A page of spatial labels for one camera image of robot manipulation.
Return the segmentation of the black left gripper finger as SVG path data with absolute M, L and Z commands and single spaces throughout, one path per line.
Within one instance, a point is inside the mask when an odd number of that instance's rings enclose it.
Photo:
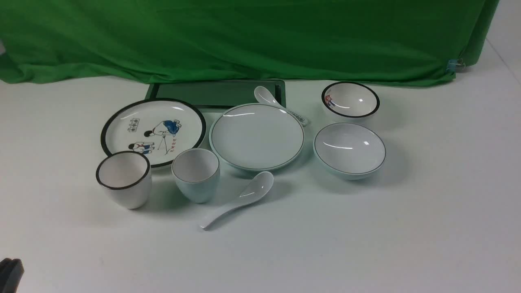
M 0 262 L 0 292 L 16 293 L 24 274 L 20 258 L 4 258 Z

